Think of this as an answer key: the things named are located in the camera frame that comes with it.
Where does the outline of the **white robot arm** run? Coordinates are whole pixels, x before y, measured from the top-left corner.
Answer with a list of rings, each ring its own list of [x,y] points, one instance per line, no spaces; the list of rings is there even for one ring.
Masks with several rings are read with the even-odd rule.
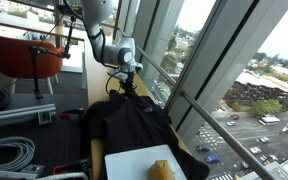
[[[82,20],[92,46],[93,57],[103,66],[110,67],[108,75],[119,80],[126,93],[133,92],[136,71],[143,65],[135,60],[135,41],[132,37],[122,36],[116,44],[106,42],[100,23],[113,11],[112,0],[81,0]]]

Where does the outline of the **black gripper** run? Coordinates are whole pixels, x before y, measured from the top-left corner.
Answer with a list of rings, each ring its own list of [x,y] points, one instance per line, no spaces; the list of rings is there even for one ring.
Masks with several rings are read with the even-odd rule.
[[[124,81],[121,81],[121,87],[126,94],[133,93],[136,89],[136,84],[133,82],[134,80],[134,73],[129,72],[127,74],[127,78]]]

